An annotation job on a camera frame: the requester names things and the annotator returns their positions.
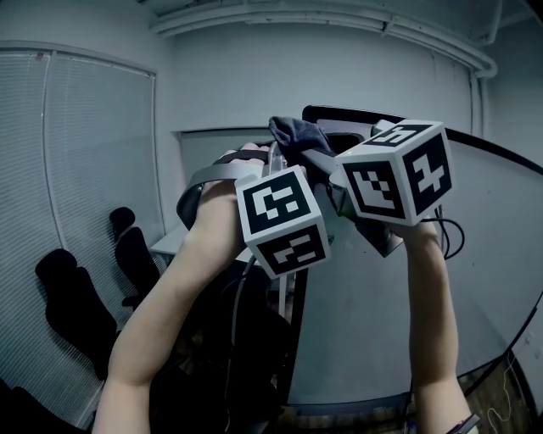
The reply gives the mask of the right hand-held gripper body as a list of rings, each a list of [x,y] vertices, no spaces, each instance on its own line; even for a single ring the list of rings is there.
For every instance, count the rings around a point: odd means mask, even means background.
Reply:
[[[380,120],[371,136],[352,148],[333,148],[346,192],[338,214],[383,256],[402,243],[390,224],[414,226],[453,190],[453,164],[440,122]]]

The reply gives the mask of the black office chair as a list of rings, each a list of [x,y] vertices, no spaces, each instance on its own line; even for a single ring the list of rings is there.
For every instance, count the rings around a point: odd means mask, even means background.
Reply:
[[[152,434],[276,434],[276,381],[290,324],[268,301],[259,266],[234,261],[197,297],[151,387]]]
[[[47,294],[48,324],[91,361],[99,380],[105,380],[117,323],[96,293],[89,273],[62,248],[45,255],[35,273]]]
[[[0,379],[0,434],[91,434],[46,409],[22,387]]]
[[[134,226],[135,214],[127,207],[120,207],[110,213],[109,220],[115,241],[115,260],[137,291],[136,296],[125,298],[122,305],[135,310],[158,282],[160,271],[148,250],[143,232]]]

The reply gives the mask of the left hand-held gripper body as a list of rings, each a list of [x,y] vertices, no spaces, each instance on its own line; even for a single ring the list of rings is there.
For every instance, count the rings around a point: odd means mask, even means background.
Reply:
[[[287,166],[278,145],[239,149],[193,173],[176,211],[187,229],[201,192],[214,181],[234,183],[244,242],[272,279],[330,259],[322,212],[300,166]]]

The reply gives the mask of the white vertical pipe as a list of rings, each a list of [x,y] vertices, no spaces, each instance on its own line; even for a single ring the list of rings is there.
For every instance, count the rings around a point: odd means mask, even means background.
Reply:
[[[489,95],[488,82],[479,78],[474,72],[469,75],[471,95],[471,135],[481,139],[488,136],[489,129]]]

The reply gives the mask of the person's left hand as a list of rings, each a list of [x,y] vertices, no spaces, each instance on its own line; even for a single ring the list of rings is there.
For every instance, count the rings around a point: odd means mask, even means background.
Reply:
[[[271,142],[250,142],[240,148],[228,150],[218,158],[213,165],[230,164],[234,161],[250,162],[257,164],[268,164]]]

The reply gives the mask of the person's right forearm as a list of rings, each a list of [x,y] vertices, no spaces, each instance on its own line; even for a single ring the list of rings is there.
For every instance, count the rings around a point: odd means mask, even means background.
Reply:
[[[389,227],[406,248],[417,433],[446,434],[472,412],[456,376],[458,335],[444,254],[431,222]]]

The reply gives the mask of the blue-grey cloth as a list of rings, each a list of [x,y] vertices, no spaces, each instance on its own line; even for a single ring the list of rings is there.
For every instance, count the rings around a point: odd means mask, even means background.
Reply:
[[[269,131],[289,164],[298,163],[306,150],[317,150],[334,156],[323,129],[314,123],[290,117],[273,116],[269,119]]]

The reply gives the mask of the person's left forearm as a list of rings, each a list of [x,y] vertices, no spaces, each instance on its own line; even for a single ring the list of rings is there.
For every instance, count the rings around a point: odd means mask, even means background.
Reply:
[[[244,248],[233,183],[206,184],[193,227],[115,341],[92,434],[150,434],[153,378],[198,295]]]

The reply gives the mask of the white ceiling pipe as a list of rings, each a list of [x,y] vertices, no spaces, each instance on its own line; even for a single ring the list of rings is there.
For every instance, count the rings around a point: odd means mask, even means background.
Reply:
[[[149,30],[164,38],[221,25],[328,25],[369,31],[425,47],[468,67],[476,77],[497,75],[494,59],[473,42],[419,18],[385,8],[325,0],[226,0],[182,8],[151,21]]]

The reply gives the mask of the large whiteboard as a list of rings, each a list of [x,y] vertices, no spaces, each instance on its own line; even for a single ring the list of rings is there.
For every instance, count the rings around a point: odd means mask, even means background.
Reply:
[[[457,373],[488,376],[543,296],[543,166],[453,129],[457,187],[445,216],[457,255],[447,263],[459,333]],[[316,188],[332,257],[301,273],[282,379],[307,414],[401,406],[410,388],[406,254],[388,257],[336,215]]]

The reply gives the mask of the white desk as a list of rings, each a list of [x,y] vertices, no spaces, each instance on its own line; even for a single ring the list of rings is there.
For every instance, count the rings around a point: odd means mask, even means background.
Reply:
[[[149,251],[160,257],[166,264],[169,264],[178,252],[187,233],[188,229],[181,223],[160,238],[149,248]]]

